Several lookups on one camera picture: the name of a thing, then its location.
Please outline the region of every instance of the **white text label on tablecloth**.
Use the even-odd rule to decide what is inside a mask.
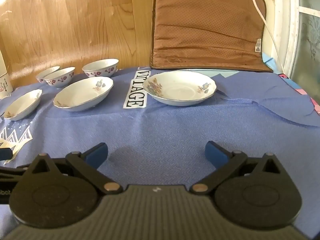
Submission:
[[[150,76],[150,70],[138,70],[131,80],[124,109],[144,108],[147,106],[147,92],[143,89],[143,82]]]

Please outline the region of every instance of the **metal pin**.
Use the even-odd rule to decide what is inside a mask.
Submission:
[[[195,192],[205,192],[208,190],[208,186],[206,184],[194,184],[192,186],[192,189],[195,191]]]
[[[115,182],[108,182],[103,187],[107,191],[116,191],[120,188],[120,185]]]

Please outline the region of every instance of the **white cup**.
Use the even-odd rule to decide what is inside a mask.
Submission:
[[[0,77],[0,99],[10,96],[13,88],[8,73]]]

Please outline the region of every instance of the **brown cushion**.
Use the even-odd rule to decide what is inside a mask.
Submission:
[[[154,0],[150,65],[272,72],[255,52],[263,30],[252,0]]]

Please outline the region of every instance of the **gray ribbed surface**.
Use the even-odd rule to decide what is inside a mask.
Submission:
[[[4,240],[303,240],[293,227],[260,232],[236,226],[217,213],[209,198],[184,186],[129,186],[103,198],[81,222],[60,229],[19,226]]]

